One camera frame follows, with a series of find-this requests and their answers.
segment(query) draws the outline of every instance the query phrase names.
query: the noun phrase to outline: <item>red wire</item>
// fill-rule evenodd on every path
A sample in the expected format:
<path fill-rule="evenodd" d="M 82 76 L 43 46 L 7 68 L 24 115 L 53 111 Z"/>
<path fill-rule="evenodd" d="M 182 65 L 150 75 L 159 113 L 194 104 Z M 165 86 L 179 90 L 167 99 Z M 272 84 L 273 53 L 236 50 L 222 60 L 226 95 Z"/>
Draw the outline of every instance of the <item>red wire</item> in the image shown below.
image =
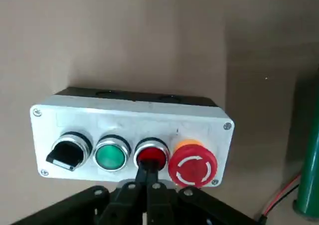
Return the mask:
<path fill-rule="evenodd" d="M 296 182 L 298 179 L 300 178 L 300 174 L 298 174 L 296 177 L 294 177 L 292 179 L 292 181 L 290 181 L 278 194 L 277 196 L 274 198 L 274 200 L 272 200 L 272 202 L 269 204 L 269 206 L 267 207 L 267 209 L 265 210 L 265 212 L 263 213 L 263 215 L 267 215 L 267 213 L 269 212 L 270 208 L 275 204 L 275 202 L 283 195 L 283 193 L 294 183 Z"/>

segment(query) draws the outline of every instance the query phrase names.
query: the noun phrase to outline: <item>green push button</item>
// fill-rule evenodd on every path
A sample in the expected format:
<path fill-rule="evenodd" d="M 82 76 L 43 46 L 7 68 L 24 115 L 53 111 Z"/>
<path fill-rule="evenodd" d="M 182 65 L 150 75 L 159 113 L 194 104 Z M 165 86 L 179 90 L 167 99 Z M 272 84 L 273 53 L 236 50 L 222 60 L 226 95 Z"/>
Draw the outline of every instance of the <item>green push button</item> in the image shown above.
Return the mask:
<path fill-rule="evenodd" d="M 96 162 L 106 170 L 117 170 L 125 163 L 124 152 L 116 145 L 104 145 L 95 154 Z"/>

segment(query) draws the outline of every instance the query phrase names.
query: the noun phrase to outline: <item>screw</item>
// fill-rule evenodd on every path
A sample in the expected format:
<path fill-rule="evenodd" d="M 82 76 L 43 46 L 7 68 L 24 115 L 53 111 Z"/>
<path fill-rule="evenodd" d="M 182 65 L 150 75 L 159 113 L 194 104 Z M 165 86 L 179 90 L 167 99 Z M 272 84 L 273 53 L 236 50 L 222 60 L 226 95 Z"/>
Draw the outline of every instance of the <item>screw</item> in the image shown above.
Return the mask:
<path fill-rule="evenodd" d="M 193 191 L 192 191 L 191 189 L 186 189 L 186 190 L 184 191 L 184 194 L 185 194 L 186 196 L 192 196 L 192 195 L 193 195 Z"/>
<path fill-rule="evenodd" d="M 42 174 L 43 176 L 48 176 L 48 175 L 49 175 L 49 172 L 46 171 L 45 169 L 42 169 L 42 170 L 41 170 L 41 174 Z"/>
<path fill-rule="evenodd" d="M 225 125 L 224 125 L 224 130 L 230 130 L 232 127 L 231 123 L 227 122 Z"/>
<path fill-rule="evenodd" d="M 99 195 L 101 195 L 102 193 L 103 193 L 103 191 L 100 190 L 100 189 L 94 191 L 94 195 L 95 195 L 95 196 L 99 196 Z"/>
<path fill-rule="evenodd" d="M 218 179 L 214 179 L 213 181 L 211 181 L 212 185 L 217 185 L 219 183 Z"/>
<path fill-rule="evenodd" d="M 42 112 L 39 109 L 35 108 L 33 109 L 33 114 L 36 117 L 40 117 L 42 115 Z"/>
<path fill-rule="evenodd" d="M 135 184 L 129 184 L 129 189 L 134 189 L 135 188 Z"/>
<path fill-rule="evenodd" d="M 159 183 L 155 183 L 152 185 L 153 189 L 159 189 L 160 188 L 160 184 Z"/>

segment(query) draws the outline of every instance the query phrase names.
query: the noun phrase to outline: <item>chrome ring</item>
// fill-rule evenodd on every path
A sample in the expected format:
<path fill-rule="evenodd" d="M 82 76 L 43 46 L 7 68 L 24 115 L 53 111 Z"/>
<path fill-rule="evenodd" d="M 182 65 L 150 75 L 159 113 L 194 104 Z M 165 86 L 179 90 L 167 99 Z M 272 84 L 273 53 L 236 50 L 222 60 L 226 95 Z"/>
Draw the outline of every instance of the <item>chrome ring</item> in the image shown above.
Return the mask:
<path fill-rule="evenodd" d="M 114 146 L 118 147 L 124 153 L 124 163 L 120 168 L 118 168 L 118 169 L 105 169 L 101 165 L 99 165 L 99 163 L 96 161 L 97 151 L 99 150 L 99 148 L 101 148 L 105 145 L 114 145 Z M 130 156 L 130 150 L 124 141 L 117 139 L 117 138 L 114 138 L 114 137 L 107 137 L 105 139 L 102 138 L 95 146 L 95 149 L 93 152 L 93 161 L 99 166 L 99 168 L 101 168 L 105 171 L 115 172 L 115 171 L 122 169 L 126 165 L 126 162 L 128 161 L 129 156 Z"/>
<path fill-rule="evenodd" d="M 141 153 L 142 150 L 146 149 L 146 148 L 157 148 L 160 149 L 166 156 L 166 161 L 165 161 L 165 166 L 167 165 L 168 159 L 169 159 L 169 150 L 167 148 L 167 146 L 159 141 L 156 140 L 147 140 L 141 144 L 139 144 L 136 148 L 135 148 L 135 152 L 134 152 L 134 157 L 133 157 L 133 161 L 136 167 L 138 166 L 138 155 L 139 153 Z"/>
<path fill-rule="evenodd" d="M 59 144 L 62 142 L 71 142 L 73 144 L 76 144 L 83 152 L 83 160 L 81 163 L 79 163 L 74 169 L 81 167 L 86 160 L 89 158 L 90 156 L 90 147 L 89 145 L 85 142 L 84 139 L 73 135 L 73 134 L 64 134 L 62 136 L 60 136 L 53 144 L 52 146 L 52 150 Z"/>

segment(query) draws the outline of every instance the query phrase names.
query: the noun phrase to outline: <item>red push button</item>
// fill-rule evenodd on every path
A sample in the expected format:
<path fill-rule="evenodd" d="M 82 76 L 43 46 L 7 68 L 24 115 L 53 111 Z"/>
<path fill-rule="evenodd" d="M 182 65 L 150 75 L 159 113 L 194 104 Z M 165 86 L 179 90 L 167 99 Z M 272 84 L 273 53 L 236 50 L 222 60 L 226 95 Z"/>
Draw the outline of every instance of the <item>red push button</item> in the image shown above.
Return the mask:
<path fill-rule="evenodd" d="M 182 187 L 192 185 L 200 188 L 215 177 L 217 160 L 203 146 L 188 144 L 173 154 L 168 164 L 168 172 L 178 185 Z"/>
<path fill-rule="evenodd" d="M 166 164 L 166 155 L 163 151 L 161 151 L 158 148 L 155 147 L 149 147 L 146 149 L 143 149 L 137 156 L 137 162 L 139 163 L 140 161 L 144 159 L 153 159 L 157 160 L 159 162 L 159 170 L 164 168 Z"/>

